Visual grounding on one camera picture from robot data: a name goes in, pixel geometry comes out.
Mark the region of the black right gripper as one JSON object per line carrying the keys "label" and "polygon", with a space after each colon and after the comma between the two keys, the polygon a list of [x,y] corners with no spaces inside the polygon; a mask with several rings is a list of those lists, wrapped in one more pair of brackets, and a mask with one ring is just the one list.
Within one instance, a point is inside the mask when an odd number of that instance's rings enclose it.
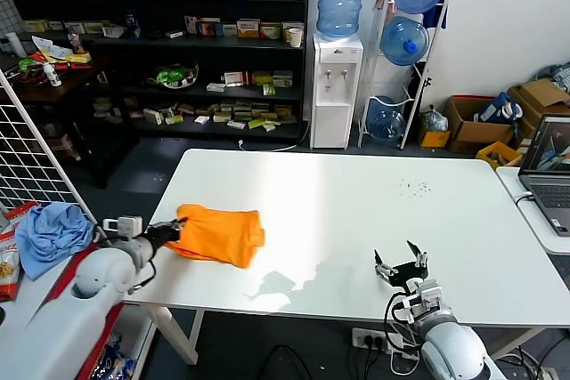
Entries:
{"label": "black right gripper", "polygon": [[428,253],[421,251],[418,246],[407,241],[415,256],[415,262],[408,262],[392,267],[384,263],[377,250],[374,250],[375,272],[380,276],[388,276],[388,283],[392,287],[407,287],[412,279],[426,279],[428,277]]}

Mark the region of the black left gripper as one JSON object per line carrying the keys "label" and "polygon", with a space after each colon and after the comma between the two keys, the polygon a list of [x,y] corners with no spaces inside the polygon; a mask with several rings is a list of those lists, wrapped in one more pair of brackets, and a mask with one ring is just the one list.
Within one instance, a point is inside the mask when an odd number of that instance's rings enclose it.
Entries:
{"label": "black left gripper", "polygon": [[174,219],[171,222],[158,222],[149,225],[144,236],[151,243],[153,249],[159,249],[168,242],[178,241],[181,229],[186,222],[187,218]]}

